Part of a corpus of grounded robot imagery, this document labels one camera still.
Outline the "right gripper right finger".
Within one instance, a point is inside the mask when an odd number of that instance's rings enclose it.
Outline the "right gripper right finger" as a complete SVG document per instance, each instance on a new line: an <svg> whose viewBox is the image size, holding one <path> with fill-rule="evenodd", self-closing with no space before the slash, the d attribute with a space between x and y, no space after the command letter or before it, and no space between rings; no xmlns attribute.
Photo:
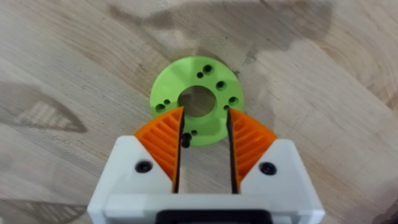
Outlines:
<svg viewBox="0 0 398 224"><path fill-rule="evenodd" d="M273 223L320 223L325 210L295 144L249 115L228 109L231 188Z"/></svg>

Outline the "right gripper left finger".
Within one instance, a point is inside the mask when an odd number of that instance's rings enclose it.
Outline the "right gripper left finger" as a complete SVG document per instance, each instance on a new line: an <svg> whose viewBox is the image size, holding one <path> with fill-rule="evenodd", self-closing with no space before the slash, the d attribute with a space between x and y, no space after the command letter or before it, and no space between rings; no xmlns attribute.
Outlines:
<svg viewBox="0 0 398 224"><path fill-rule="evenodd" d="M87 208L93 223L156 222L178 193L183 126L178 107L117 138Z"/></svg>

